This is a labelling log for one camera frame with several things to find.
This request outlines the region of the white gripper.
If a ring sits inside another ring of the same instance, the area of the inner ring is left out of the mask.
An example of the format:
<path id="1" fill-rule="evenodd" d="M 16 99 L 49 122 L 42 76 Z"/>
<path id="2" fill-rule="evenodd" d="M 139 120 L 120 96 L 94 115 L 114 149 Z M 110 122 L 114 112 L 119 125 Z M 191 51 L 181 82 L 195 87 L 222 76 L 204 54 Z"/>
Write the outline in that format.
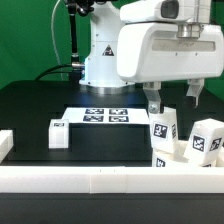
<path id="1" fill-rule="evenodd" d="M 196 108 L 202 78 L 224 71 L 224 34 L 210 23 L 211 0 L 138 0 L 120 8 L 124 27 L 117 45 L 117 72 L 144 83 L 148 112 L 164 106 L 155 81 L 186 80 L 187 103 Z"/>

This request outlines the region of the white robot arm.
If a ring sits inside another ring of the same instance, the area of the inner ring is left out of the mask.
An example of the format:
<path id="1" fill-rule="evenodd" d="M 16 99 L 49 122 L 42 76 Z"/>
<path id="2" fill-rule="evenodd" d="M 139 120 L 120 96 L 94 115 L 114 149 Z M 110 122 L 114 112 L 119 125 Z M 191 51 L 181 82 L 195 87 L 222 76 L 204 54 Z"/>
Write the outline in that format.
<path id="1" fill-rule="evenodd" d="M 82 85 L 103 91 L 141 83 L 161 113 L 163 81 L 186 80 L 198 105 L 204 80 L 224 70 L 224 34 L 210 23 L 211 0 L 138 0 L 116 9 L 93 0 L 91 51 Z"/>

